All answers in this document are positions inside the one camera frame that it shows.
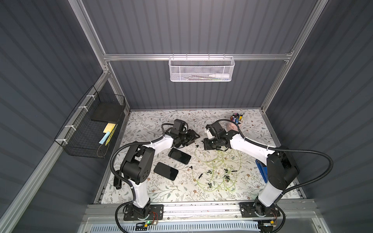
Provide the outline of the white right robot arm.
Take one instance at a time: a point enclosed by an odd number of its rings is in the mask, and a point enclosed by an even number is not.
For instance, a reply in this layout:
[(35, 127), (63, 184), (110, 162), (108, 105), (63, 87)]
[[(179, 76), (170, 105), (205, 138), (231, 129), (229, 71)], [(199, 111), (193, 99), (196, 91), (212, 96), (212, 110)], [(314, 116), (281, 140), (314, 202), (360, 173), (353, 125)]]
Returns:
[[(264, 217), (274, 209), (277, 202), (288, 192), (300, 187), (315, 183), (333, 169), (333, 159), (326, 153), (315, 150), (291, 150), (287, 147), (271, 147), (251, 140), (243, 135), (238, 124), (236, 130), (226, 131), (220, 124), (221, 121), (227, 121), (235, 124), (228, 119), (219, 119), (206, 126), (207, 138), (204, 139), (205, 150), (220, 150), (222, 147), (241, 151), (255, 158), (260, 165), (267, 170), (267, 183), (255, 198), (253, 208), (255, 214)], [(299, 175), (300, 169), (296, 164), (293, 153), (309, 153), (324, 157), (328, 161), (327, 169), (316, 178), (304, 183), (289, 187), (294, 179)]]

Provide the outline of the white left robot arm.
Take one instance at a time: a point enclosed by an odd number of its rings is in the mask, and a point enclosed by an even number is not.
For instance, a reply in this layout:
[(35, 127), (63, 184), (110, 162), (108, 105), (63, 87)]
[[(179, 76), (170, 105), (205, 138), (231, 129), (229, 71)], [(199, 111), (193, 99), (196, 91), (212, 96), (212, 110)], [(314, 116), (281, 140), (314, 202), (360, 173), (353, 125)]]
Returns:
[(178, 151), (200, 138), (188, 124), (176, 119), (173, 124), (161, 125), (160, 138), (149, 142), (134, 141), (118, 148), (109, 161), (114, 175), (114, 187), (121, 189), (122, 183), (129, 185), (133, 199), (129, 202), (131, 214), (145, 219), (151, 212), (151, 200), (147, 193), (147, 179), (151, 173), (154, 157), (164, 150)]

